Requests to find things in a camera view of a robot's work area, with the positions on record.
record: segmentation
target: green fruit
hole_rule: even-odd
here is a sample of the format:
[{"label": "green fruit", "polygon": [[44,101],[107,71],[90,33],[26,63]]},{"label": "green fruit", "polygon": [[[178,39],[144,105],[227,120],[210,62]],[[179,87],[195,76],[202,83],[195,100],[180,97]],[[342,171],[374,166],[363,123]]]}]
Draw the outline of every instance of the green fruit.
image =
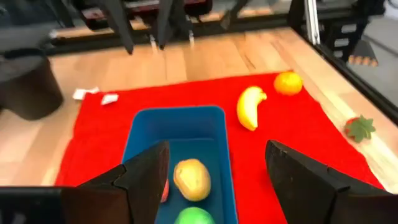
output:
[{"label": "green fruit", "polygon": [[215,224],[215,222],[205,210],[189,207],[180,212],[174,224]]}]

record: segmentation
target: potato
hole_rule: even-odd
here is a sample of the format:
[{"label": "potato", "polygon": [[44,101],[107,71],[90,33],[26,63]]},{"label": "potato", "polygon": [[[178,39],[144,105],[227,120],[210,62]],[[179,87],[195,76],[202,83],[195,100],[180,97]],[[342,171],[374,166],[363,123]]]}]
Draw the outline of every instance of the potato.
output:
[{"label": "potato", "polygon": [[211,190],[210,174],[197,159],[180,161],[174,168],[174,184],[192,202],[205,199]]}]

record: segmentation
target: toy fruit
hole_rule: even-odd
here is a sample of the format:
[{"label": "toy fruit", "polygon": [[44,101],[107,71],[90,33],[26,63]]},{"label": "toy fruit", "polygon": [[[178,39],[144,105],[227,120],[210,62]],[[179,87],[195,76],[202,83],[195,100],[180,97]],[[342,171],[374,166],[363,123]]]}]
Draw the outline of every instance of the toy fruit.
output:
[{"label": "toy fruit", "polygon": [[189,207],[180,212],[174,224],[215,224],[215,222],[204,209]]},{"label": "toy fruit", "polygon": [[210,193],[210,174],[197,159],[180,161],[174,168],[173,176],[175,185],[187,200],[197,202]]},{"label": "toy fruit", "polygon": [[257,128],[257,105],[266,99],[267,95],[258,86],[245,89],[239,97],[236,112],[239,122],[248,130]]},{"label": "toy fruit", "polygon": [[163,202],[167,201],[167,196],[169,196],[169,188],[170,188],[169,180],[167,179],[166,184],[164,185],[162,199],[160,200],[160,202],[163,203]]},{"label": "toy fruit", "polygon": [[371,133],[376,131],[373,126],[373,119],[366,119],[364,116],[351,118],[344,126],[344,132],[355,142],[361,142],[364,138],[371,139]]},{"label": "toy fruit", "polygon": [[295,95],[303,88],[303,80],[295,72],[282,72],[274,80],[274,88],[283,95]]}]

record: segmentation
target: orange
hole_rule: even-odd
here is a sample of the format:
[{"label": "orange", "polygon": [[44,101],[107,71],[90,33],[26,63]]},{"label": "orange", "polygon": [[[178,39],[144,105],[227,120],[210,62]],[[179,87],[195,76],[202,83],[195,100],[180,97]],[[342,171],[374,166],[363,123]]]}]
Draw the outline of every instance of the orange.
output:
[{"label": "orange", "polygon": [[301,91],[303,80],[295,72],[282,72],[276,76],[274,88],[281,94],[292,96]]}]

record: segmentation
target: black stool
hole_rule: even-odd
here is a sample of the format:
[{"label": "black stool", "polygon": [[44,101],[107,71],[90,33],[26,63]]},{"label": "black stool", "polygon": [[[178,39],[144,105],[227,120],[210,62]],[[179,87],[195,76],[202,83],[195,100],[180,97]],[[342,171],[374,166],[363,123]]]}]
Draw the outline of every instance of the black stool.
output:
[{"label": "black stool", "polygon": [[0,107],[35,120],[54,112],[62,101],[43,51],[16,49],[0,55]]}]

